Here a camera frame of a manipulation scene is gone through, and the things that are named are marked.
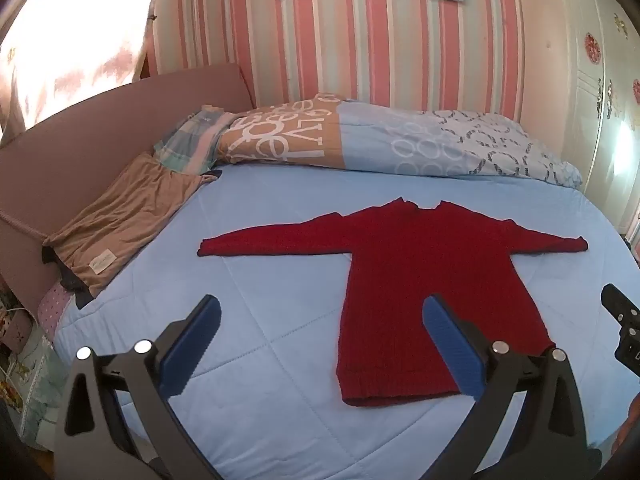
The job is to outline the person's hand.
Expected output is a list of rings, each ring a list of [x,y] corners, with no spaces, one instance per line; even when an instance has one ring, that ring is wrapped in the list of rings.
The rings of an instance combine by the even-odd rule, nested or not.
[[[616,439],[612,444],[611,453],[615,454],[618,449],[622,446],[625,440],[628,437],[628,434],[631,432],[632,428],[636,424],[639,419],[639,413],[629,414],[625,422],[622,426],[620,426],[620,430],[618,430]]]

